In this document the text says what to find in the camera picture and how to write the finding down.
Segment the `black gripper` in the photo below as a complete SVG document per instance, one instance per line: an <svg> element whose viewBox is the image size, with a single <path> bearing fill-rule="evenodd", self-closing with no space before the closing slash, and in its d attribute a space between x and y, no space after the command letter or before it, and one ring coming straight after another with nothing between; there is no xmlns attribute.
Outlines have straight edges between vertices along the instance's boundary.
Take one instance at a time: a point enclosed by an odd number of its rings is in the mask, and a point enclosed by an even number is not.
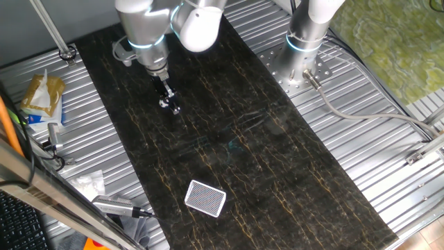
<svg viewBox="0 0 444 250"><path fill-rule="evenodd" d="M166 80L162 80L159 76L152 76L151 80L154 84L155 90L161 96L159 104L168 104L171 112L174 115L180 113L181 108L178 103L178 98L175 92L170 88Z"/></svg>

